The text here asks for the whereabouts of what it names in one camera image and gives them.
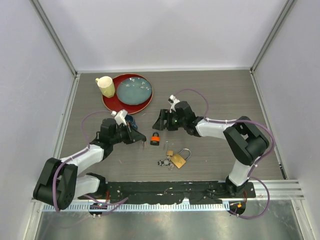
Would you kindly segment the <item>black-headed key bunch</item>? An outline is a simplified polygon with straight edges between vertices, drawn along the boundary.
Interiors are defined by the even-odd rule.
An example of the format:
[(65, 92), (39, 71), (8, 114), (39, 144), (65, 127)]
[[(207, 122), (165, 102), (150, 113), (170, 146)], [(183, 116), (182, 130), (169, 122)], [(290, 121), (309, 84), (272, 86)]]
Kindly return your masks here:
[(146, 141), (142, 141), (141, 144), (142, 144), (142, 145), (141, 145), (142, 150), (145, 150), (145, 149), (147, 148), (147, 143), (146, 143)]

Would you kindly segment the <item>orange black padlock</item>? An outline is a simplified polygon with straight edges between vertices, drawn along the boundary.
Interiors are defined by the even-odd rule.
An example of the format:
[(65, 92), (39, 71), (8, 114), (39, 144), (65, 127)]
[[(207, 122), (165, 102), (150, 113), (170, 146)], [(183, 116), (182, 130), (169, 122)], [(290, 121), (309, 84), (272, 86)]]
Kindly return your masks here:
[(160, 145), (160, 135), (158, 132), (154, 132), (150, 138), (150, 145), (159, 146)]

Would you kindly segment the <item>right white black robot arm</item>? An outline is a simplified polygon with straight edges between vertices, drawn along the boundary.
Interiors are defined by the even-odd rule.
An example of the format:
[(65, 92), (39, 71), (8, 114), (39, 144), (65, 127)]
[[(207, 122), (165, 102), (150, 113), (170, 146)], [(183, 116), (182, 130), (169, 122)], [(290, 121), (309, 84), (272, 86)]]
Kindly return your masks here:
[(256, 164), (274, 147), (258, 129), (264, 126), (246, 116), (225, 121), (197, 116), (186, 101), (170, 104), (170, 109), (160, 110), (152, 128), (158, 131), (183, 128), (191, 136), (226, 140), (235, 157), (233, 168), (225, 180), (226, 194), (233, 198), (242, 194)]

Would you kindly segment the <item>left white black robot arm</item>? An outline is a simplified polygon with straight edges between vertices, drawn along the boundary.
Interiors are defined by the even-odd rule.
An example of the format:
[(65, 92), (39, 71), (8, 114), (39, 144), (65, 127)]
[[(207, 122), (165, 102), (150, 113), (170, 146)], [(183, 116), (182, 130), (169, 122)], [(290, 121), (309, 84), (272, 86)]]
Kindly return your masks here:
[(113, 118), (106, 118), (96, 132), (95, 138), (81, 151), (61, 159), (49, 158), (40, 173), (33, 198), (51, 205), (58, 212), (69, 207), (79, 197), (90, 194), (100, 200), (107, 192), (106, 179), (95, 173), (79, 175), (90, 166), (105, 160), (114, 145), (145, 142), (146, 136), (128, 123), (117, 124)]

